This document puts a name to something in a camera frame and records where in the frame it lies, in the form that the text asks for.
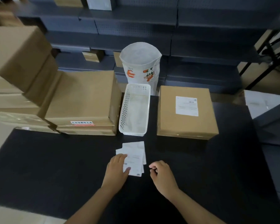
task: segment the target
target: left hand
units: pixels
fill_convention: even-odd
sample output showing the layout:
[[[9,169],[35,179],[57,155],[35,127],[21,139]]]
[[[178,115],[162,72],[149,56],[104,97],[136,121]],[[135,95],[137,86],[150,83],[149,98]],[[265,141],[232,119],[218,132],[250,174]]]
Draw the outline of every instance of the left hand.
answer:
[[[129,175],[131,169],[128,167],[125,172],[123,172],[123,163],[126,157],[126,154],[117,154],[111,158],[107,165],[101,188],[110,190],[114,194],[118,193],[127,180],[127,176]]]

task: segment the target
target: black table mat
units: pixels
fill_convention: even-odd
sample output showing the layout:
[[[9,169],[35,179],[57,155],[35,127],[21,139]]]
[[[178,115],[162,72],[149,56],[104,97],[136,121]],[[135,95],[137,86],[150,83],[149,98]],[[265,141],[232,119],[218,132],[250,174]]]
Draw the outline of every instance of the black table mat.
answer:
[[[184,192],[226,223],[280,223],[280,204],[246,106],[214,103],[220,134],[209,141],[156,136],[151,96],[144,137],[60,135],[14,130],[0,149],[0,205],[68,219],[101,186],[125,142],[145,142],[148,165],[167,162]],[[144,166],[129,176],[100,223],[183,218],[157,191]]]

